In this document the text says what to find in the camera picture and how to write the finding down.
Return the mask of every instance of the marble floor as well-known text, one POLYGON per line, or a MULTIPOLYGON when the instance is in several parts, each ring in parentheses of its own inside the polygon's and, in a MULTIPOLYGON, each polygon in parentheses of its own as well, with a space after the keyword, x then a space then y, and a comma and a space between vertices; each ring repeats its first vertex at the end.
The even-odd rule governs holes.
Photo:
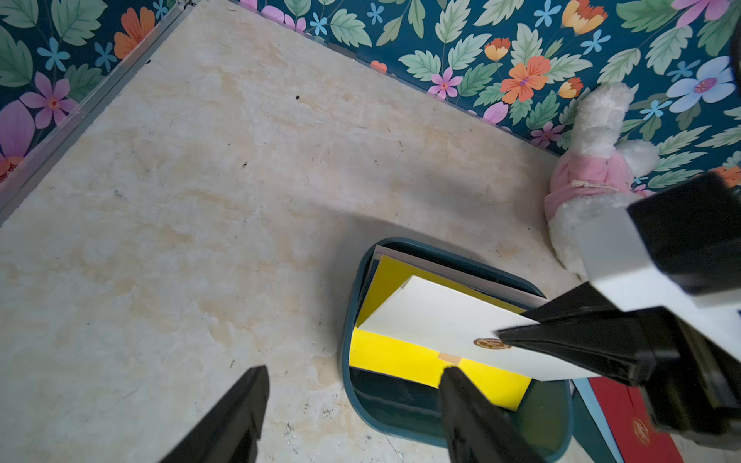
POLYGON ((201 1, 0 228, 0 461, 155 462, 266 364, 260 462, 446 462, 348 403, 354 271, 410 236, 571 289, 541 209, 554 162, 201 1))

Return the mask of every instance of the white envelope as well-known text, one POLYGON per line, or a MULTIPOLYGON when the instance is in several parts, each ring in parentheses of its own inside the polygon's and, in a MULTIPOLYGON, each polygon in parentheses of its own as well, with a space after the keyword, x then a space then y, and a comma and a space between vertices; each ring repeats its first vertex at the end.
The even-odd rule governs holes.
POLYGON ((474 344, 477 339, 495 339, 498 330, 530 324, 538 322, 412 276, 358 328, 538 381, 599 376, 543 353, 474 344))

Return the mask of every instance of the trash can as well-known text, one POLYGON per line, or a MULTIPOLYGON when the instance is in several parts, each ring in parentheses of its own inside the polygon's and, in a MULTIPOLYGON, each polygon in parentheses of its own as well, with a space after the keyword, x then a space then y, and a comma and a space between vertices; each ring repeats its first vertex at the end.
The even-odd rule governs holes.
MULTIPOLYGON (((439 391, 434 387, 392 376, 350 367, 350 339, 362 299, 364 280, 370 269, 376 245, 389 247, 436 264, 470 273, 519 290, 543 296, 530 282, 496 268, 466 259, 406 238, 377 242, 363 256, 350 293, 348 313, 342 331, 342 381, 355 411, 373 429, 438 447, 447 447, 439 408, 439 391)), ((498 294, 490 296, 508 301, 498 294)), ((568 381, 532 380, 516 412, 504 410, 522 437, 548 462, 555 462, 566 451, 573 432, 571 387, 568 381)))

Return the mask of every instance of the red gift box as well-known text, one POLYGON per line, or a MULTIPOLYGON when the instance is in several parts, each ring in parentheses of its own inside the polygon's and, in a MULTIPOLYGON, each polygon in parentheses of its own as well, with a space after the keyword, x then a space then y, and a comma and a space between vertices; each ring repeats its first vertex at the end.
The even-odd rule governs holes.
POLYGON ((651 424, 641 392, 608 378, 589 380, 625 463, 682 463, 674 441, 651 424))

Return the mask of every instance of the gold logo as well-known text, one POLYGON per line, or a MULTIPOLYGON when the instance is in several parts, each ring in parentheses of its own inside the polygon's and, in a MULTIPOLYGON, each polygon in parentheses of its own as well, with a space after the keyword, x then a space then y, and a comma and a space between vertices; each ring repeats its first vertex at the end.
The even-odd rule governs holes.
POLYGON ((640 419, 633 420, 633 432, 642 444, 648 445, 649 443, 651 443, 651 436, 648 433, 648 426, 646 426, 640 419))
POLYGON ((505 343, 503 343, 501 340, 497 338, 478 338, 473 343, 485 349, 510 349, 512 348, 512 346, 506 345, 505 343))

